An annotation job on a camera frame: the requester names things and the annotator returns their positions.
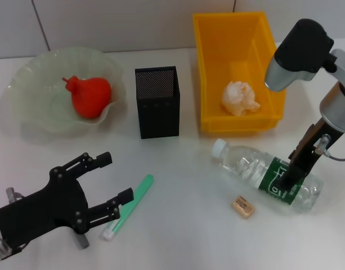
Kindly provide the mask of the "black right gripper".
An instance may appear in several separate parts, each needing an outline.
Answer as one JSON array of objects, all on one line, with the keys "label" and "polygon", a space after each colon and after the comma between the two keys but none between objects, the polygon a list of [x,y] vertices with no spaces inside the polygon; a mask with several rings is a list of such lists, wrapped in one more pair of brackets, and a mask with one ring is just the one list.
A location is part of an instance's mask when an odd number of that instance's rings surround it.
[{"label": "black right gripper", "polygon": [[320,156],[342,135],[342,132],[331,127],[323,118],[311,125],[290,154],[290,163],[287,171],[279,179],[279,188],[290,191],[303,181]]}]

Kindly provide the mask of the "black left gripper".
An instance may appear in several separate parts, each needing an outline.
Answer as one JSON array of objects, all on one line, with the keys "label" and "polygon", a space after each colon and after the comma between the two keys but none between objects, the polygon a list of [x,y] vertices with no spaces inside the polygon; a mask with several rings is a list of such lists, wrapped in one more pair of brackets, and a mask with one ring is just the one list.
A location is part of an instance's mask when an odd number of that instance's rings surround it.
[{"label": "black left gripper", "polygon": [[92,158],[83,153],[67,164],[50,171],[47,185],[18,201],[0,208],[2,238],[16,248],[59,227],[77,234],[120,218],[119,206],[134,200],[128,188],[107,202],[88,208],[86,196],[77,178],[113,163],[110,152]]}]

